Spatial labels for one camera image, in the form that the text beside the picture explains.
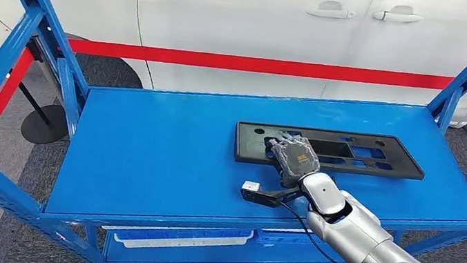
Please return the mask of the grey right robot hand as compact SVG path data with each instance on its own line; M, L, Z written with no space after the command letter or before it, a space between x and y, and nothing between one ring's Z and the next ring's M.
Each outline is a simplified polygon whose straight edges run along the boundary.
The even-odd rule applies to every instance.
M276 170L280 174L281 185L293 188L306 175L317 173L321 166L318 156L307 138L280 132L265 142L270 149Z

